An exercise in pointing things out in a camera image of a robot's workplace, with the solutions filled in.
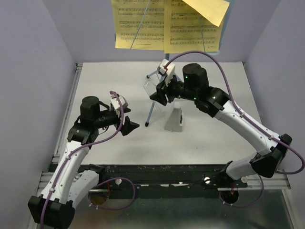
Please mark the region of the clear plastic metronome cover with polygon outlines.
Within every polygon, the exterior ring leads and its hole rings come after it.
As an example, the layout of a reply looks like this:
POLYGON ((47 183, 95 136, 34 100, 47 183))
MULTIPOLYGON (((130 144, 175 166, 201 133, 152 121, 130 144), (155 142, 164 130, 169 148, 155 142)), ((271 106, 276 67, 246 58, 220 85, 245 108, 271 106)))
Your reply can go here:
POLYGON ((150 79, 147 79, 143 85, 143 87, 149 97, 156 92, 156 86, 157 86, 157 84, 150 79))

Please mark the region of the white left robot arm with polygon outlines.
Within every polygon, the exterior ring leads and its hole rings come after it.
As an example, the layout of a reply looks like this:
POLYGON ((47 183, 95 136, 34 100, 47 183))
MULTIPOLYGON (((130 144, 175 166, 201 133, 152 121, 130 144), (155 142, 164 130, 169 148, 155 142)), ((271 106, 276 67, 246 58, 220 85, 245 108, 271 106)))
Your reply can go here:
POLYGON ((133 182, 124 177, 106 179, 105 168, 89 165, 75 179, 79 167, 93 145, 109 141, 118 133, 123 136, 139 127, 130 121, 126 99, 116 92, 110 92, 107 105, 96 96, 83 98, 80 115, 68 133, 66 150, 51 179, 38 196, 32 196, 28 208, 40 228, 67 229, 71 225, 75 210, 82 199, 93 188, 102 188, 112 181, 133 182))

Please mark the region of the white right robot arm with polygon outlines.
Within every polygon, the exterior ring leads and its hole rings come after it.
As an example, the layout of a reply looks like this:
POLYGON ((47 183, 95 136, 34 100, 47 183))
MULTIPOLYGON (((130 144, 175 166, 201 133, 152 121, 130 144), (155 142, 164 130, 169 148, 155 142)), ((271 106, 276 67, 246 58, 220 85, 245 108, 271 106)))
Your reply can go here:
POLYGON ((267 130, 252 117, 246 118, 246 113, 234 107, 225 91, 209 85, 207 71, 199 64, 183 67, 182 82, 174 72, 175 65, 166 64, 168 60, 164 59, 157 68, 163 80, 157 84, 150 99, 162 105, 175 98, 193 101, 197 109, 231 127, 255 149, 255 153, 246 158, 229 161, 220 172, 220 183, 230 187, 241 177, 255 174, 271 178, 285 157, 292 138, 288 134, 279 135, 267 130))

